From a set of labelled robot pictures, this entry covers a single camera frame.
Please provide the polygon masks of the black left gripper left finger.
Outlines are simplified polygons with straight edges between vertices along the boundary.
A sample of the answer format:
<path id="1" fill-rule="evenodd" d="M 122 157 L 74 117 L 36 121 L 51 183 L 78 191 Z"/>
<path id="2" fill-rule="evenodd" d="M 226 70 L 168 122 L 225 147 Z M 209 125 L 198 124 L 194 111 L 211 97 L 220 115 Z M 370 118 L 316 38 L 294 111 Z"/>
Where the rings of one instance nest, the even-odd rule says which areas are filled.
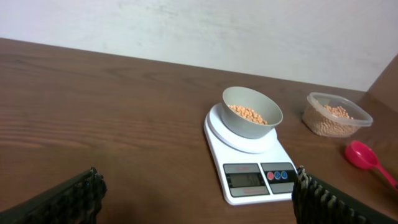
<path id="1" fill-rule="evenodd" d="M 104 177 L 92 167 L 1 212 L 1 223 L 96 223 L 107 192 Z"/>

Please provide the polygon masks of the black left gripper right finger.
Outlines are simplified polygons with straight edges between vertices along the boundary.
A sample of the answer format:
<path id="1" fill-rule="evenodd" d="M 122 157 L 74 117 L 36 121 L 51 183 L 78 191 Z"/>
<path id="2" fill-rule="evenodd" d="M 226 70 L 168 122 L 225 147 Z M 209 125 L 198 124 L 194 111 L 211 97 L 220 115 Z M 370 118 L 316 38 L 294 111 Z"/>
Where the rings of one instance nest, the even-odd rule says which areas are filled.
<path id="1" fill-rule="evenodd" d="M 292 202 L 298 224 L 397 224 L 334 186 L 297 168 Z"/>

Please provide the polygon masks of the red plastic measuring scoop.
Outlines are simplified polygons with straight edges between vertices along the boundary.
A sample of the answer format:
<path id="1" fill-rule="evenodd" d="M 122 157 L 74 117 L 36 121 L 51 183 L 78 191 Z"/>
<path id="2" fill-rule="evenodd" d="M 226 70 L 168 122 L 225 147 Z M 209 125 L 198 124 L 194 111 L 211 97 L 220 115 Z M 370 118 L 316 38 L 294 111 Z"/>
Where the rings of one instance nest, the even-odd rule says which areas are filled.
<path id="1" fill-rule="evenodd" d="M 397 191 L 397 181 L 383 168 L 377 155 L 365 143 L 351 141 L 345 148 L 345 157 L 352 165 L 359 169 L 377 169 L 386 178 L 391 187 Z"/>

